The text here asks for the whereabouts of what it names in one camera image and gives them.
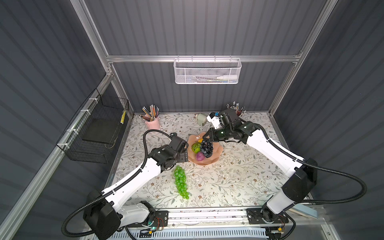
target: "floral tablecloth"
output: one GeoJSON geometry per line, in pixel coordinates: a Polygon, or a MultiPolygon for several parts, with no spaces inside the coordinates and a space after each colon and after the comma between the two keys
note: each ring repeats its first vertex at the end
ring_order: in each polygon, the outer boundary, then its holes
{"type": "MultiPolygon", "coordinates": [[[[267,113],[246,113],[242,118],[261,124],[270,138],[278,141],[267,113]]],[[[189,135],[207,131],[212,126],[210,123],[204,127],[199,126],[194,114],[161,114],[160,123],[161,130],[167,133],[176,132],[185,140],[188,140],[189,135]]],[[[135,115],[113,183],[143,161],[142,136],[146,130],[143,120],[135,115]]],[[[147,134],[149,151],[167,143],[169,139],[160,133],[147,134]]],[[[254,148],[243,143],[220,144],[224,150],[220,160],[212,165],[179,163],[187,176],[189,200],[183,199],[177,193],[171,170],[148,181],[126,204],[147,200],[155,208],[262,205],[287,180],[273,162],[254,148]]]]}

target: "black wire basket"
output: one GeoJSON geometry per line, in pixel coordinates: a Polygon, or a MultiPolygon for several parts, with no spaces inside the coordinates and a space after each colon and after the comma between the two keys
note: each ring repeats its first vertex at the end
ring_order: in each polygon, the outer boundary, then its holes
{"type": "Polygon", "coordinates": [[[66,128],[70,131],[66,143],[57,146],[74,161],[113,161],[129,120],[128,106],[127,99],[99,95],[88,110],[83,110],[78,124],[73,129],[66,128]]]}

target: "purple fruit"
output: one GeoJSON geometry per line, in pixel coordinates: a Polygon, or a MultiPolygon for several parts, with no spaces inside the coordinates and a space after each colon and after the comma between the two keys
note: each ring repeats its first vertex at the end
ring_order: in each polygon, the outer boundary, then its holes
{"type": "Polygon", "coordinates": [[[204,153],[198,152],[196,155],[196,160],[203,161],[205,159],[204,153]]]}

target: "pink pencil cup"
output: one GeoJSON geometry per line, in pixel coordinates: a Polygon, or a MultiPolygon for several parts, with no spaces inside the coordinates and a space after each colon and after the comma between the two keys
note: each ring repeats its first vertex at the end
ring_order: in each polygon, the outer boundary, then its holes
{"type": "Polygon", "coordinates": [[[147,124],[148,129],[156,129],[160,130],[160,121],[159,117],[157,117],[154,121],[152,122],[145,122],[147,124]]]}

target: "gray wall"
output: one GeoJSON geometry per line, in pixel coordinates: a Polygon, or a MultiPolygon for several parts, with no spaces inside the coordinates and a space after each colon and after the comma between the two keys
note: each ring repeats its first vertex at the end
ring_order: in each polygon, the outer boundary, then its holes
{"type": "MultiPolygon", "coordinates": [[[[298,54],[324,2],[86,0],[110,55],[298,54]]],[[[153,103],[188,112],[222,110],[231,101],[268,110],[291,65],[243,63],[239,83],[221,86],[177,85],[168,63],[115,66],[135,112],[153,103]]]]}
{"type": "Polygon", "coordinates": [[[114,63],[132,107],[155,103],[160,111],[219,111],[236,101],[268,110],[292,63],[243,63],[238,84],[176,84],[173,63],[114,63]]]}
{"type": "MultiPolygon", "coordinates": [[[[275,114],[293,152],[368,185],[355,202],[326,205],[345,240],[382,238],[383,12],[383,1],[339,1],[275,114]]],[[[338,199],[358,191],[353,181],[321,172],[313,195],[338,199]]]]}
{"type": "MultiPolygon", "coordinates": [[[[0,1],[0,19],[2,222],[105,71],[69,1],[0,1]]],[[[89,186],[99,187],[108,175],[107,166],[63,163],[37,202],[46,211],[35,206],[27,217],[28,232],[42,233],[44,224],[62,221],[57,212],[63,207],[54,207],[63,203],[74,210],[89,186]]]]}

